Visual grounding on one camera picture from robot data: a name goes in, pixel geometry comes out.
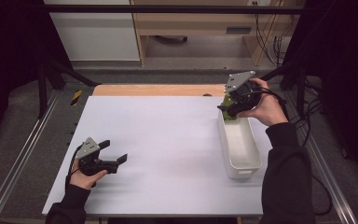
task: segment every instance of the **white table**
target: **white table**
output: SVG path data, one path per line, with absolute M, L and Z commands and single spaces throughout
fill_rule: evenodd
M 100 159 L 128 160 L 92 189 L 88 215 L 100 217 L 211 217 L 262 214 L 261 184 L 271 145 L 266 126 L 250 119 L 262 167 L 252 178 L 227 177 L 216 108 L 222 97 L 91 96 L 48 200 L 64 194 L 76 147 L 87 137 L 110 140 Z

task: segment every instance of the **human hand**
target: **human hand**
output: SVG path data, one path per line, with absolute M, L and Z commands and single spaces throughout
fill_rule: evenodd
M 104 177 L 107 174 L 107 171 L 103 170 L 95 175 L 84 175 L 80 171 L 79 167 L 79 161 L 74 160 L 74 166 L 72 168 L 72 175 L 71 180 L 69 181 L 70 184 L 76 185 L 82 189 L 91 189 L 91 186 L 97 182 L 97 180 L 100 180 L 102 177 Z
M 267 82 L 260 78 L 251 78 L 249 80 L 257 83 L 262 89 L 269 88 Z M 260 102 L 254 109 L 238 113 L 237 118 L 256 118 L 267 126 L 288 122 L 278 100 L 275 96 L 267 93 L 261 94 Z

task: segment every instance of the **white plastic bin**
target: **white plastic bin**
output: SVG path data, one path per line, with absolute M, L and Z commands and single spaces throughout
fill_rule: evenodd
M 250 178 L 261 167 L 261 158 L 249 120 L 223 120 L 219 111 L 217 122 L 227 175 L 236 179 Z

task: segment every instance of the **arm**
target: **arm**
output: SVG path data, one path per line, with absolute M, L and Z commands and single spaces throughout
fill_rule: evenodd
M 262 88 L 267 82 L 251 79 Z M 252 110 L 237 117 L 253 117 L 269 127 L 266 133 L 273 149 L 263 181 L 263 217 L 260 223 L 315 223 L 311 202 L 310 157 L 297 142 L 296 127 L 290 124 L 274 96 L 262 94 Z
M 91 186 L 107 174 L 106 171 L 101 171 L 92 176 L 83 175 L 79 170 L 77 160 L 74 162 L 73 170 L 74 172 L 71 175 L 71 180 L 62 201 L 53 204 L 48 211 L 47 224 L 84 223 L 86 220 L 84 205 L 90 195 Z

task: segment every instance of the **floor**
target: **floor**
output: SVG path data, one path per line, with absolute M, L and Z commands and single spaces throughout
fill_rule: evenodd
M 227 75 L 232 72 L 255 70 L 259 76 L 272 70 L 275 65 L 268 60 L 255 67 L 249 54 L 246 53 L 243 40 L 229 37 L 190 36 L 183 43 L 175 39 L 161 37 L 151 38 L 144 67 L 134 63 L 109 64 L 98 67 L 88 64 L 77 64 L 76 70 L 94 81 L 102 83 L 225 83 Z M 87 96 L 93 88 L 84 86 L 70 77 L 64 76 L 67 85 L 64 91 L 49 90 L 49 96 L 56 97 L 56 105 L 50 117 L 41 127 L 43 132 L 35 136 L 32 152 L 24 157 L 23 166 L 16 159 L 23 153 L 28 135 L 37 123 L 38 91 L 37 83 L 31 82 L 14 90 L 9 97 L 9 107 L 0 125 L 0 188 L 7 187 L 8 174 L 16 173 L 12 187 L 7 187 L 9 194 L 0 198 L 0 223 L 43 223 L 41 215 L 43 205 L 48 197 L 49 188 L 54 182 L 62 158 L 71 142 L 76 124 L 81 116 Z M 279 91 L 280 77 L 269 83 Z M 315 85 L 320 80 L 312 78 Z M 76 91 L 82 95 L 76 105 L 71 105 Z M 283 95 L 296 96 L 294 91 L 281 92 Z M 306 100 L 310 102 L 315 96 L 307 91 Z M 291 110 L 292 118 L 296 117 Z M 315 113 L 311 117 L 311 134 L 317 143 L 325 162 L 330 167 L 339 185 L 345 202 L 351 209 L 358 223 L 358 164 L 345 160 L 340 154 L 340 143 L 331 128 L 328 116 Z M 321 176 L 313 165 L 315 175 Z M 325 210 L 328 200 L 324 190 L 314 183 L 314 207 Z M 317 217 L 318 223 L 342 223 L 335 208 L 325 216 Z M 242 223 L 256 223 L 257 217 L 247 217 Z

